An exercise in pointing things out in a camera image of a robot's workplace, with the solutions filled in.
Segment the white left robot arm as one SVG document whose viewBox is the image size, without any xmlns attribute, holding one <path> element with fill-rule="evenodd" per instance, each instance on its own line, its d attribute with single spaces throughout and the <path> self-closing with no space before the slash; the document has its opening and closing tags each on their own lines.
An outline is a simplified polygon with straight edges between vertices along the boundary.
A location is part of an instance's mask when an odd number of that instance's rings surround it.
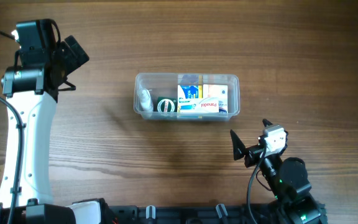
<svg viewBox="0 0 358 224">
<path fill-rule="evenodd" d="M 74 37 L 25 40 L 2 77 L 0 102 L 9 115 L 0 223 L 139 223 L 137 207 L 111 207 L 103 198 L 53 204 L 48 176 L 50 130 L 67 76 L 88 61 Z"/>
</svg>

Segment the white calamine lotion bottle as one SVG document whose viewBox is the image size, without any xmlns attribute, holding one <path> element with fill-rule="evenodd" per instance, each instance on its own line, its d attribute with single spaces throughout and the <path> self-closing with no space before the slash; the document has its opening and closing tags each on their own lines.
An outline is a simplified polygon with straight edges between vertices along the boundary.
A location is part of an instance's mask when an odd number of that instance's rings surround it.
<svg viewBox="0 0 358 224">
<path fill-rule="evenodd" d="M 154 105 L 152 102 L 150 92 L 145 88 L 140 88 L 137 92 L 137 96 L 139 98 L 142 110 L 146 112 L 153 112 Z"/>
</svg>

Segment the green Zam-Buk ointment box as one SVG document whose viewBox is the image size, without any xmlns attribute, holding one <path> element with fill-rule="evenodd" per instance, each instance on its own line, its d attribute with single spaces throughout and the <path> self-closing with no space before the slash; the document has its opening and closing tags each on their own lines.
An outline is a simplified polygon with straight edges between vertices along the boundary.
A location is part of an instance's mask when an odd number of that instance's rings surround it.
<svg viewBox="0 0 358 224">
<path fill-rule="evenodd" d="M 177 111 L 177 100 L 160 96 L 157 98 L 157 111 L 160 113 L 175 113 Z"/>
</svg>

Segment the blue VapoDrops lozenge box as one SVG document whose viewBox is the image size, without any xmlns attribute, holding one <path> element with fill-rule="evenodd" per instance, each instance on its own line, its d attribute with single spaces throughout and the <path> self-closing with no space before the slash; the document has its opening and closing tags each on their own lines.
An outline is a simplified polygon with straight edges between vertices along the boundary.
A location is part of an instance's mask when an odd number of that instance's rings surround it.
<svg viewBox="0 0 358 224">
<path fill-rule="evenodd" d="M 203 97 L 202 85 L 178 85 L 178 102 L 184 102 L 188 99 L 201 99 Z"/>
</svg>

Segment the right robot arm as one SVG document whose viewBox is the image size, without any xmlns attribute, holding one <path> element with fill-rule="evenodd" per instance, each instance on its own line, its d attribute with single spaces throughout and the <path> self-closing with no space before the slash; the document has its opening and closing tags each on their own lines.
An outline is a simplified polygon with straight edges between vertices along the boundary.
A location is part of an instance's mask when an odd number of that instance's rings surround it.
<svg viewBox="0 0 358 224">
<path fill-rule="evenodd" d="M 251 223 L 260 223 L 251 208 L 251 188 L 257 173 L 265 177 L 275 201 L 267 205 L 270 223 L 324 224 L 328 222 L 323 204 L 310 193 L 311 183 L 304 160 L 298 157 L 281 159 L 288 147 L 288 131 L 279 124 L 263 119 L 264 130 L 258 144 L 242 150 L 244 164 L 253 167 L 246 192 L 247 214 Z"/>
</svg>

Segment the white Panadol caplet box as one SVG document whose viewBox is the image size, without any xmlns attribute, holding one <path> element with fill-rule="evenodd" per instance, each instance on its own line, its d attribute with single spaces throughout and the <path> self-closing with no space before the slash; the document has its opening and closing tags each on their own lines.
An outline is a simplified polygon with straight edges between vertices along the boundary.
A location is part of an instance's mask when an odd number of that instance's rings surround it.
<svg viewBox="0 0 358 224">
<path fill-rule="evenodd" d="M 218 113 L 219 100 L 216 97 L 186 98 L 178 100 L 179 113 Z"/>
</svg>

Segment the white Hansaplast plaster box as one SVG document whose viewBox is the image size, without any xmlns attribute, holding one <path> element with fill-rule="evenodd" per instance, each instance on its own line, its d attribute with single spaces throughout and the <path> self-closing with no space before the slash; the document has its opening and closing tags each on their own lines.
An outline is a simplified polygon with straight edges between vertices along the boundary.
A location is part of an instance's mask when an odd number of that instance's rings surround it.
<svg viewBox="0 0 358 224">
<path fill-rule="evenodd" d="M 219 101 L 219 112 L 228 112 L 228 87 L 227 85 L 203 85 L 203 96 L 205 98 L 217 98 Z"/>
</svg>

